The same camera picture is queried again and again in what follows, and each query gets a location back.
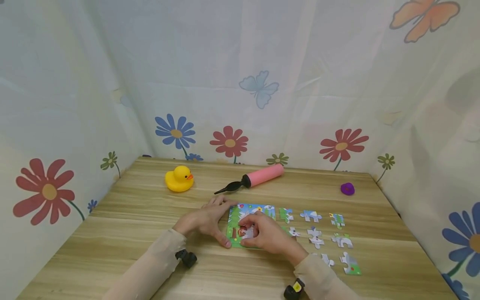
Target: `purple ball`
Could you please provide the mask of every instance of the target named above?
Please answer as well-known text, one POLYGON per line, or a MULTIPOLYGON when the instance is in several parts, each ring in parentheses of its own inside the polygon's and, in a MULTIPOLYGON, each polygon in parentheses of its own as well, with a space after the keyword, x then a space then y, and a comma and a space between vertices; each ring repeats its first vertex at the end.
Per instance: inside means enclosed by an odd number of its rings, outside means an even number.
POLYGON ((344 183, 340 186, 340 190, 347 196, 355 194, 355 187, 351 182, 344 183))

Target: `person's right hand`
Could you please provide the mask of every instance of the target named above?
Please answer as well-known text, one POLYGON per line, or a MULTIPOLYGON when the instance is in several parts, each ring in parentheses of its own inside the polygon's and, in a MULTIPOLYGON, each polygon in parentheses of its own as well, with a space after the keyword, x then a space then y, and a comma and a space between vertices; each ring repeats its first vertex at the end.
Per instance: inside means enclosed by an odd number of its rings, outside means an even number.
POLYGON ((239 226, 253 226, 253 238, 242 239, 244 247, 257 247, 272 254, 283 254, 292 265, 298 265, 308 253, 290 237, 272 218, 261 212, 247 215, 239 226))

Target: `yellow rubber duck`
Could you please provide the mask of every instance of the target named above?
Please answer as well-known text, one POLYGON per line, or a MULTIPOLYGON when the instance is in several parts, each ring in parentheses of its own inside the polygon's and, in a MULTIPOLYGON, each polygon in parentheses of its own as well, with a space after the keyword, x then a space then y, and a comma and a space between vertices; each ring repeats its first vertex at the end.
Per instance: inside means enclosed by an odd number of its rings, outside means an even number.
POLYGON ((186 166, 178 166, 165 174, 165 183, 174 192, 184 192, 192 187, 193 175, 186 166))

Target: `printed fabric wall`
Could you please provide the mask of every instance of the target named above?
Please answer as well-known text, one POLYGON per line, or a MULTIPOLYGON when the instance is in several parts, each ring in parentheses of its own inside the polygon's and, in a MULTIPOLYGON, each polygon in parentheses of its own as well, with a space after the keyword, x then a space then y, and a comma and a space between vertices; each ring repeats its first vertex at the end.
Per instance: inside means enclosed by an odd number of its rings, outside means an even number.
POLYGON ((88 4, 156 156, 369 171, 479 298, 478 1, 88 4))
POLYGON ((12 300, 144 149, 56 1, 0 5, 0 291, 12 300))

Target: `puzzle picture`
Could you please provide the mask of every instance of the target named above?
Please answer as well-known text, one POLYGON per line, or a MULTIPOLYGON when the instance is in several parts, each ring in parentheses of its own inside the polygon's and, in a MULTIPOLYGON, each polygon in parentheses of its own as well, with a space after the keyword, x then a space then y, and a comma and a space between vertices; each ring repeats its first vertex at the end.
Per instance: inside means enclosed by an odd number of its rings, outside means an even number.
POLYGON ((343 236, 341 236, 338 233, 334 233, 332 241, 336 242, 340 248, 345 248, 345 244, 347 244, 349 248, 353 248, 352 240, 350 239, 350 235, 348 234, 344 234, 343 236))
POLYGON ((343 268, 347 275, 361 275, 360 267, 357 260, 350 256, 348 253, 343 252, 343 257, 340 256, 340 261, 347 264, 346 268, 343 268))
POLYGON ((334 261, 331 260, 331 259, 328 259, 328 256, 326 254, 323 254, 322 253, 322 260, 324 261, 324 263, 327 264, 327 266, 329 267, 332 267, 333 265, 335 265, 334 261))
POLYGON ((300 216, 305 218, 305 222, 310 222, 310 218, 312 218, 315 223, 318 223, 318 220, 322 219, 322 216, 313 210, 304 210, 300 216))
POLYGON ((307 230, 307 233, 312 236, 312 238, 309 238, 309 240, 315 245, 315 248, 320 249, 320 245, 325 245, 324 240, 318 238, 322 235, 322 232, 318 231, 315 226, 312 226, 312 229, 307 230))
POLYGON ((292 216, 292 210, 289 208, 279 208, 280 211, 280 219, 284 220, 285 223, 290 223, 291 220, 293 220, 292 216))
POLYGON ((342 226, 345 226, 345 221, 343 220, 343 216, 342 216, 342 215, 329 214, 329 216, 330 216, 331 218, 333 218, 332 224, 335 225, 339 230, 342 229, 342 226))
POLYGON ((253 228, 250 227, 247 229, 244 226, 240 227, 239 222, 245 218, 245 216, 254 214, 256 211, 261 211, 275 220, 275 207, 273 205, 239 203, 230 208, 227 224, 227 238, 232 242, 232 247, 243 248, 243 246, 240 245, 240 241, 242 239, 253 237, 253 228))
POLYGON ((288 233, 294 240, 297 240, 297 237, 300 236, 300 234, 295 230, 295 227, 282 227, 282 229, 288 233))

